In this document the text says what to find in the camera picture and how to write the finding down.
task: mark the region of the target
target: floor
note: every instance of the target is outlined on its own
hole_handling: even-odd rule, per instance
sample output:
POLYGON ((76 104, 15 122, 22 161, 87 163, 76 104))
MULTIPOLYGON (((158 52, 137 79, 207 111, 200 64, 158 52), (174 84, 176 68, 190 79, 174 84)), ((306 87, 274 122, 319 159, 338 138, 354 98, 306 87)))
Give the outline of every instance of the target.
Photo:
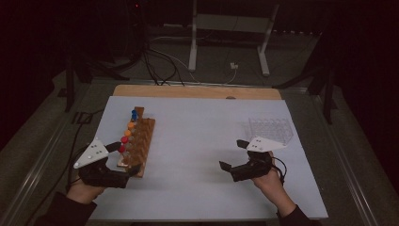
MULTIPOLYGON (((317 37, 312 36, 272 34, 266 49, 271 74, 263 76, 256 55, 256 43, 262 37, 223 35, 204 34, 203 37, 208 36, 208 40, 199 41, 198 64, 194 73, 189 73, 186 69, 189 39, 179 36, 172 38, 170 34, 154 32, 151 48, 173 57, 181 79, 175 74, 168 80, 170 85, 180 86, 183 82, 186 86, 270 88, 300 74, 317 42, 317 37), (237 70, 231 69, 232 62, 238 65, 237 70)), ((150 54, 157 54, 149 52, 149 61, 160 77, 166 78, 173 74, 172 64, 150 54)), ((24 225, 37 206, 40 208, 34 218, 46 211, 53 194, 48 193, 49 191, 65 191, 66 173, 62 174, 62 171, 70 149, 76 150, 90 142, 101 119, 101 113, 96 114, 91 124, 79 128, 79 125, 71 124, 75 112, 103 109, 107 97, 112 95, 118 84, 153 83, 144 61, 137 62, 134 67, 121 73, 129 77, 129 81, 116 81, 99 72, 93 73, 95 77, 91 84, 77 84, 76 100, 70 113, 64 112, 66 100, 57 97, 59 90, 65 87, 65 73, 57 76, 54 79, 54 92, 0 153, 2 225, 24 225)), ((340 89, 334 89, 333 99, 337 108, 331 111, 333 123, 327 124, 321 114, 322 98, 310 96, 306 92, 309 82, 310 80, 300 82, 280 92, 292 113, 295 128, 329 214, 329 218, 321 219, 321 222, 327 226, 397 225, 399 198, 346 105, 340 89)), ((87 225, 127 226, 131 223, 90 221, 87 225)), ((278 225, 276 220, 268 220, 266 223, 278 225)), ((135 223, 157 226, 198 224, 135 223)), ((202 224, 264 225, 264 222, 202 224)))

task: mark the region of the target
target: clear plastic tray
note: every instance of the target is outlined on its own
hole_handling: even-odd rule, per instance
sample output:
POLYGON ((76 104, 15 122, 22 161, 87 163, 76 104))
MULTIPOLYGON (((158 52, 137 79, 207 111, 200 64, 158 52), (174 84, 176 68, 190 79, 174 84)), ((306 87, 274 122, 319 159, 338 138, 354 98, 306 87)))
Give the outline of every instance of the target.
POLYGON ((249 118, 251 138, 268 138, 284 145, 293 137, 294 133, 287 119, 249 118))

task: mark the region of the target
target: metal stand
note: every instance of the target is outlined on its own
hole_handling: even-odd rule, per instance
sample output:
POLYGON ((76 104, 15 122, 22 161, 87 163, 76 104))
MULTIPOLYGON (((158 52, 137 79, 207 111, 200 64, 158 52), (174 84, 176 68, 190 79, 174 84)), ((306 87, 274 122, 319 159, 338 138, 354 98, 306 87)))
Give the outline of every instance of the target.
POLYGON ((273 7, 272 14, 269 18, 255 18, 255 17, 236 17, 224 15, 210 15, 200 14, 197 12, 197 0, 193 0, 193 25, 191 36, 191 50, 190 58, 188 61, 188 70, 194 72, 197 63, 197 29, 211 29, 211 30, 227 30, 227 31, 245 31, 264 33, 263 43, 258 46, 259 61, 261 63, 262 74, 265 76, 270 75, 267 66, 266 50, 267 43, 272 33, 273 24, 279 10, 279 5, 273 7))
POLYGON ((325 98, 323 105, 323 115, 327 122, 332 124, 331 120, 331 107, 332 107, 332 92, 334 88, 334 68, 331 62, 325 61, 325 65, 315 67, 314 69, 302 73, 301 75, 283 83, 280 85, 272 86, 274 89, 287 89, 290 86, 313 76, 313 80, 308 86, 308 92, 310 95, 318 95, 323 88, 325 88, 325 98))

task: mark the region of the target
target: white paper sheet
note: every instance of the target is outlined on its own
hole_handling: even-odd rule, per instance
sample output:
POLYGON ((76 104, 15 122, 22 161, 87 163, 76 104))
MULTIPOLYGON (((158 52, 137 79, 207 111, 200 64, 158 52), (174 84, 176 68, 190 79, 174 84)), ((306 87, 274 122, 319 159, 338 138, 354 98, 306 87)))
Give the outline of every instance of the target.
MULTIPOLYGON (((218 161, 247 162, 236 146, 248 139, 249 116, 290 120, 284 101, 110 97, 96 133, 104 144, 120 140, 135 106, 156 120, 144 178, 108 188, 91 219, 207 221, 276 218, 276 207, 252 181, 235 183, 218 161)), ((310 218, 327 218, 295 127, 286 148, 275 152, 288 168, 284 187, 310 218)), ((118 152, 107 166, 117 170, 118 152)))

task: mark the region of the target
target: black cable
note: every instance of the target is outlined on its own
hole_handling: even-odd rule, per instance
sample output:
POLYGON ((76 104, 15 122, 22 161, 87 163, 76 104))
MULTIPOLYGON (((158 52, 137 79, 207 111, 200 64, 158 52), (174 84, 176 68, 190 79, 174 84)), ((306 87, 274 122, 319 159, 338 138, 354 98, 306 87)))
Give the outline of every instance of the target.
POLYGON ((119 72, 119 73, 124 72, 128 69, 131 69, 133 66, 135 66, 137 64, 137 62, 140 60, 141 56, 142 56, 142 53, 140 53, 138 55, 134 55, 131 57, 129 62, 127 62, 125 64, 118 65, 118 66, 110 67, 109 69, 119 72))
MULTIPOLYGON (((93 115, 95 115, 95 114, 97 114, 97 113, 99 113, 99 112, 102 112, 102 111, 103 111, 103 110, 98 110, 98 111, 93 112, 93 113, 87 113, 88 116, 87 116, 86 119, 83 120, 83 121, 86 121, 86 120, 89 119, 90 117, 93 117, 93 115)), ((47 192, 47 194, 44 196, 44 198, 40 201, 40 203, 39 203, 38 206, 35 208, 35 210, 32 212, 32 214, 29 216, 29 219, 28 219, 28 220, 26 221, 26 223, 25 223, 26 226, 29 225, 29 223, 30 223, 30 221, 32 220, 32 218, 36 215, 36 213, 39 211, 39 209, 40 209, 41 206, 44 204, 44 202, 47 200, 47 198, 50 196, 50 194, 54 191, 54 189, 55 189, 56 186, 58 185, 59 181, 62 179, 62 176, 64 175, 64 173, 65 173, 65 171, 67 170, 68 166, 70 165, 70 163, 71 163, 71 161, 72 161, 72 155, 73 155, 74 146, 75 146, 75 144, 76 144, 77 136, 79 135, 79 132, 80 132, 80 130, 81 130, 81 128, 82 128, 83 125, 84 125, 83 123, 79 124, 79 127, 78 127, 78 129, 77 129, 77 131, 76 131, 76 133, 75 133, 75 136, 74 136, 73 142, 72 142, 72 146, 71 146, 71 150, 70 150, 70 155, 69 155, 69 158, 68 158, 68 162, 67 162, 67 164, 65 165, 65 167, 64 167, 64 169, 63 169, 63 171, 62 171, 62 173, 58 176, 58 178, 56 179, 56 182, 53 184, 53 186, 50 188, 50 190, 47 192)))
POLYGON ((152 81, 155 83, 156 86, 159 86, 158 79, 156 78, 157 74, 154 72, 153 66, 150 64, 150 61, 146 53, 143 53, 143 58, 144 58, 144 63, 147 67, 147 71, 149 72, 150 77, 152 78, 152 81))
POLYGON ((164 58, 164 57, 162 57, 162 56, 158 56, 158 55, 151 54, 151 53, 148 53, 148 54, 151 55, 151 56, 153 56, 153 57, 159 57, 159 58, 161 58, 161 59, 163 59, 163 60, 169 61, 169 62, 172 64, 173 69, 174 69, 174 72, 172 73, 172 75, 168 76, 168 77, 165 78, 165 79, 164 79, 164 78, 161 79, 161 80, 162 80, 161 86, 163 86, 165 83, 169 85, 168 80, 171 79, 172 77, 174 77, 174 75, 175 75, 176 72, 177 72, 177 67, 176 67, 176 65, 173 63, 173 61, 171 61, 171 59, 167 59, 167 58, 164 58))
POLYGON ((80 180, 80 177, 79 177, 78 179, 76 179, 76 180, 70 182, 70 186, 73 185, 73 183, 75 183, 75 182, 77 182, 77 181, 79 181, 79 180, 80 180))
POLYGON ((278 160, 282 164, 282 166, 284 166, 284 173, 282 173, 281 169, 276 167, 276 165, 272 165, 272 168, 276 169, 279 172, 279 180, 281 181, 281 184, 284 185, 285 175, 287 174, 287 166, 285 166, 285 163, 281 161, 279 158, 272 157, 272 159, 278 160))
POLYGON ((166 80, 168 81, 169 79, 173 78, 173 77, 176 75, 176 73, 177 73, 180 82, 181 82, 182 85, 184 86, 182 77, 180 76, 179 69, 177 68, 177 66, 176 66, 176 64, 174 63, 173 59, 172 59, 170 56, 168 56, 168 55, 166 55, 166 54, 164 54, 164 53, 158 52, 158 51, 156 51, 156 50, 149 49, 149 51, 152 51, 152 52, 154 52, 154 53, 156 53, 156 54, 158 54, 158 55, 163 56, 163 57, 161 57, 161 58, 164 59, 164 60, 166 60, 166 61, 168 61, 168 62, 173 66, 174 72, 173 72, 173 74, 172 74, 170 77, 168 77, 166 80))

